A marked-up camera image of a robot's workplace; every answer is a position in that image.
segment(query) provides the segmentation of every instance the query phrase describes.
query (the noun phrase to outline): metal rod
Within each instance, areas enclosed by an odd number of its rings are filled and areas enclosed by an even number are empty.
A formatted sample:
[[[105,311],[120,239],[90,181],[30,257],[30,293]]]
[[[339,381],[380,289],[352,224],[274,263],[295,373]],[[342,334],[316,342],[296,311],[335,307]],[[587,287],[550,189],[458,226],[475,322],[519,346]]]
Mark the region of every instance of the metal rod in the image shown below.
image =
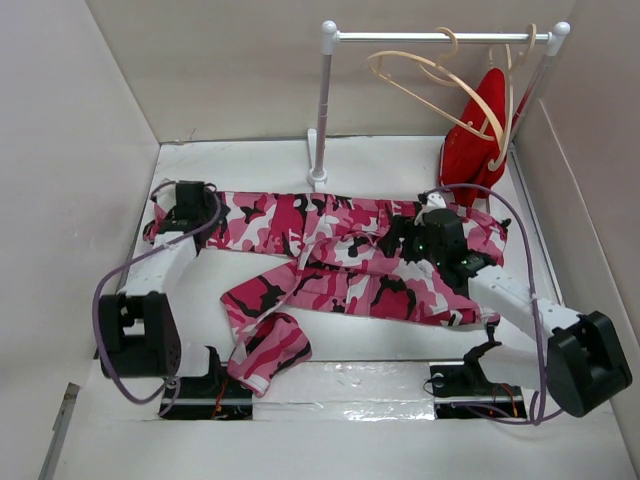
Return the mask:
[[[457,33],[458,43],[475,43],[480,45],[496,44],[528,44],[526,33]],[[539,33],[536,43],[549,43],[552,35]],[[345,33],[337,32],[336,41],[340,43],[451,43],[444,33]]]
[[[527,89],[525,90],[524,95],[522,95],[522,100],[520,100],[520,105],[518,105],[518,109],[513,115],[509,143],[513,141],[513,138],[516,136],[518,129],[522,125],[522,120],[531,107],[531,103],[533,103],[532,100],[537,98],[540,85],[542,84],[542,80],[546,76],[551,63],[553,62],[553,58],[554,57],[549,57],[548,55],[543,55],[540,59],[540,63],[538,63],[538,66],[536,67],[535,72],[533,72],[531,81],[529,82],[529,85],[527,85]]]
[[[316,162],[311,177],[321,179],[326,177],[324,171],[324,146],[327,139],[327,112],[329,109],[329,82],[331,80],[331,57],[322,55],[322,80],[320,85],[320,101],[318,102],[318,139],[316,141]]]

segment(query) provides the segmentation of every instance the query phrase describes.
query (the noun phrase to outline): white tabletop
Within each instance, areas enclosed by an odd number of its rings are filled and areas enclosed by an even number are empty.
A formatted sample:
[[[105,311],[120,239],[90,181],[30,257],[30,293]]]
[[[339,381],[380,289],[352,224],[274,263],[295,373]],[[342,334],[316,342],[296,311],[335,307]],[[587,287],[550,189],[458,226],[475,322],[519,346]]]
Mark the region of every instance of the white tabletop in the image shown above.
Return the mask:
[[[436,183],[441,143],[441,137],[331,139],[326,150],[328,191],[413,200]],[[165,145],[153,186],[169,178],[211,181],[220,190],[309,192],[307,158],[304,141]],[[539,293],[554,299],[552,276],[512,165],[495,190],[523,213],[534,241]],[[497,218],[508,216],[494,200],[490,210]],[[149,216],[147,211],[144,221]],[[137,250],[143,248],[139,243]],[[285,261],[204,250],[185,271],[172,297],[181,337],[214,345],[221,357],[228,357],[232,339],[220,295]],[[510,229],[505,268],[526,280],[515,224]],[[287,310],[308,335],[316,362],[460,358],[486,339],[484,332],[468,328]],[[512,346],[531,342],[506,321],[498,328],[497,338]],[[274,380],[262,403],[285,405],[286,410],[287,402],[295,401],[293,392],[319,391],[310,388],[320,381],[314,373],[317,367],[305,368],[305,374],[300,367]],[[399,372],[393,388],[406,381],[411,401],[424,403],[415,397],[419,371]],[[374,384],[373,378],[366,377],[369,385]],[[381,377],[376,388],[387,388],[386,381]],[[159,380],[128,384],[142,394]],[[309,395],[312,403],[315,394]],[[358,422],[347,421],[349,416],[318,415],[313,408],[298,409],[296,415],[273,415],[267,409],[256,416],[259,420],[246,422],[170,422],[157,420],[157,409],[158,403],[129,404],[94,366],[78,398],[56,478],[634,478],[608,404],[584,419],[563,415],[539,428],[507,428],[482,420],[432,421],[429,415],[407,421]]]

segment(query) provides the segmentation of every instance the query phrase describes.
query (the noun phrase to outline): wall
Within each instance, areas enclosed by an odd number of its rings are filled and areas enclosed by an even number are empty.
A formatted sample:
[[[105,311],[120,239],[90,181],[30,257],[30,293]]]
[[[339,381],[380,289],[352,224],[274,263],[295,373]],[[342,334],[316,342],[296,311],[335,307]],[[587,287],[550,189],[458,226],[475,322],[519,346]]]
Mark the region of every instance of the wall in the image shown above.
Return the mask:
[[[0,464],[34,479],[90,300],[128,252],[158,144],[82,0],[0,7]]]
[[[578,0],[570,21],[517,146],[567,302],[616,322],[636,382],[613,404],[640,472],[640,4]]]
[[[87,0],[156,137],[211,140],[302,137],[315,125],[320,26],[344,31],[541,31],[564,20],[575,0]],[[444,46],[396,46],[436,58]],[[388,46],[344,45],[334,60],[333,134],[444,134],[447,120],[374,78],[366,57]],[[475,85],[486,47],[465,46],[447,63]],[[522,92],[535,58],[516,78]],[[460,90],[395,70],[460,114]]]

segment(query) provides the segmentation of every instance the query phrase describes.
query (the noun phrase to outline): transparent plastic sheet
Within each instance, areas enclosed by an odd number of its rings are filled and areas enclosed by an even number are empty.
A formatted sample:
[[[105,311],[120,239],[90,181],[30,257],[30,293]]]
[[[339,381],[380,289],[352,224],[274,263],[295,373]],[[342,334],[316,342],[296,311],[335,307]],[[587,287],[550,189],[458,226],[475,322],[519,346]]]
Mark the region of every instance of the transparent plastic sheet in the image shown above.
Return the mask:
[[[265,421],[435,420],[428,362],[307,362],[277,375],[253,418]]]

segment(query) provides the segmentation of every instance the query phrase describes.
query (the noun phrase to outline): white clothing rack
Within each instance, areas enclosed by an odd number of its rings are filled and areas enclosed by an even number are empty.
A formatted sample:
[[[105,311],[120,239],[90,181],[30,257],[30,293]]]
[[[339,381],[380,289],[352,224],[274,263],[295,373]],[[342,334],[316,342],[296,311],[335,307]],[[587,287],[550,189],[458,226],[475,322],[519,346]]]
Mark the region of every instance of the white clothing rack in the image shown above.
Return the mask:
[[[540,84],[570,29],[567,22],[559,22],[551,32],[536,35],[535,43],[544,44],[547,48],[514,114],[509,142],[513,140],[520,126],[520,120],[526,114],[531,101],[536,98]],[[456,33],[455,36],[458,43],[476,45],[528,44],[530,41],[527,33]],[[451,43],[451,38],[444,33],[346,33],[338,30],[336,24],[330,20],[322,24],[322,77],[318,123],[316,128],[310,128],[307,131],[309,160],[311,162],[311,170],[307,179],[315,191],[323,191],[328,179],[327,171],[324,168],[324,149],[327,138],[331,59],[338,43]]]

